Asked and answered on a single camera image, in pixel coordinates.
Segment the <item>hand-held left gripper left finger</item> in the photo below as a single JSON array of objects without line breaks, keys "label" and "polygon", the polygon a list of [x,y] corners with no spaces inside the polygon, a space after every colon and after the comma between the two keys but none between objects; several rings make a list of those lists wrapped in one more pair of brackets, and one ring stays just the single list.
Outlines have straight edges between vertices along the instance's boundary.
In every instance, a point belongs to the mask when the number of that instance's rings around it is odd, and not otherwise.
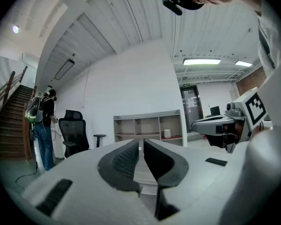
[{"label": "hand-held left gripper left finger", "polygon": [[134,181],[138,140],[74,154],[23,192],[26,214],[38,225],[155,225]]}]

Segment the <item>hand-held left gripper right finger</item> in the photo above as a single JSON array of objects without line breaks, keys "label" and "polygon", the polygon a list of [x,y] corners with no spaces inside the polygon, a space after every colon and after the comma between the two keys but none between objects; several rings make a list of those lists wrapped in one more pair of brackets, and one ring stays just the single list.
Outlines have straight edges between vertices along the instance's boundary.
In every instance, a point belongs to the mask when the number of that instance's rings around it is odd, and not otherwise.
[{"label": "hand-held left gripper right finger", "polygon": [[244,164],[244,147],[234,152],[193,149],[146,139],[145,161],[158,184],[155,215],[145,225],[222,225]]}]

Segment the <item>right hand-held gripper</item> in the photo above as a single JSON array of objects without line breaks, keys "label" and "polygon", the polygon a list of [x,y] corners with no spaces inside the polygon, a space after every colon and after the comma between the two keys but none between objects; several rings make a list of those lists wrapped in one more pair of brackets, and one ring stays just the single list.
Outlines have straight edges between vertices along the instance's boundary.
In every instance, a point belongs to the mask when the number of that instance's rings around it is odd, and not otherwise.
[{"label": "right hand-held gripper", "polygon": [[238,143],[250,139],[253,130],[263,125],[267,116],[257,91],[257,87],[252,88],[228,103],[224,115],[194,121],[191,124],[192,131],[205,135],[211,146],[232,153]]}]

